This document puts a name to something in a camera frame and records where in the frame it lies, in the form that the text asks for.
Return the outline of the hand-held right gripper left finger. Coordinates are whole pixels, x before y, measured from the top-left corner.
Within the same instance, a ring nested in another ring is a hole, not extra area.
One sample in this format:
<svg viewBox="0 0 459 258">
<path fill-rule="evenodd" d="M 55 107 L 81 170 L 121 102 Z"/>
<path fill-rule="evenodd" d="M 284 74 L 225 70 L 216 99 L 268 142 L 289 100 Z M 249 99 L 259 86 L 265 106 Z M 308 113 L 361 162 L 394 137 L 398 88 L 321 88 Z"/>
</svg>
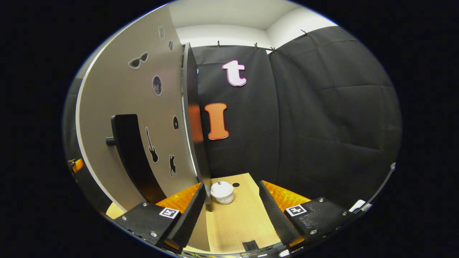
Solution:
<svg viewBox="0 0 459 258">
<path fill-rule="evenodd" d="M 114 221 L 154 248 L 181 254 L 204 207 L 205 185 L 197 183 L 156 204 L 141 202 Z"/>
</svg>

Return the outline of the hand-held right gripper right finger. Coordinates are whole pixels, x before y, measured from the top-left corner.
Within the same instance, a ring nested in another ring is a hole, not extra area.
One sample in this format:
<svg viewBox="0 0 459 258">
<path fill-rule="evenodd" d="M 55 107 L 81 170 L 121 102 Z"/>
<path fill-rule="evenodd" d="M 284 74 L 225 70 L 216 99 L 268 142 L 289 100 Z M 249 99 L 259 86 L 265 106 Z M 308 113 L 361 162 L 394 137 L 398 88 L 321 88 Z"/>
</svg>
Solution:
<svg viewBox="0 0 459 258">
<path fill-rule="evenodd" d="M 289 250 L 316 247 L 358 218 L 325 197 L 309 199 L 264 180 L 258 185 L 271 224 Z"/>
</svg>

